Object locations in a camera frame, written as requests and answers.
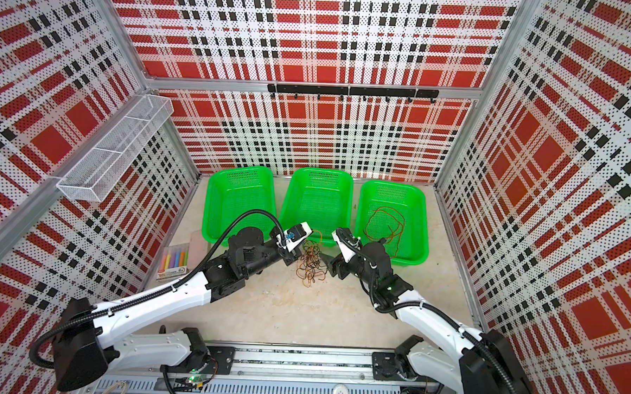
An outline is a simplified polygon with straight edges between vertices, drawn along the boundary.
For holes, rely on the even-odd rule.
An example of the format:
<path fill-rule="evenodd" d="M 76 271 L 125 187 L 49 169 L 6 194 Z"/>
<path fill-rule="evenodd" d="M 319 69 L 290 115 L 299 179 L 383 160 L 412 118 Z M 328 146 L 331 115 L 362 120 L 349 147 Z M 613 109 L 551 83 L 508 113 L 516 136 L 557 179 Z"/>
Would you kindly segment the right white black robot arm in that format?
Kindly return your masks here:
<path fill-rule="evenodd" d="M 401 375 L 425 375 L 456 394 L 533 394 L 511 343 L 496 330 L 483 332 L 457 321 L 430 304 L 395 274 L 390 256 L 379 242 L 363 244 L 349 230 L 333 233 L 340 247 L 328 261 L 340 279 L 354 274 L 372 308 L 412 326 L 422 339 L 398 352 Z"/>

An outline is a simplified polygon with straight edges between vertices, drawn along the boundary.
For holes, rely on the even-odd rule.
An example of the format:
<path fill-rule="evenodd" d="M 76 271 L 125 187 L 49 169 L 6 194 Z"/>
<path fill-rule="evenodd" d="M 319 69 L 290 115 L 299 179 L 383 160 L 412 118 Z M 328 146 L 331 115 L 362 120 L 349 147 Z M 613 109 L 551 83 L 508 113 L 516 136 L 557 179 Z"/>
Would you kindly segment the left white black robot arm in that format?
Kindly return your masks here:
<path fill-rule="evenodd" d="M 83 388 L 110 370 L 155 364 L 179 373 L 205 368 L 213 356 L 196 327 L 161 334 L 139 331 L 173 314 L 224 299 L 277 262 L 295 263 L 311 234 L 305 222 L 288 230 L 277 223 L 268 239 L 255 227 L 245 227 L 236 235 L 226 230 L 221 238 L 228 249 L 217 254 L 213 246 L 184 277 L 98 305 L 87 299 L 71 300 L 59 324 L 33 343 L 28 358 L 35 366 L 54 371 L 60 392 Z"/>

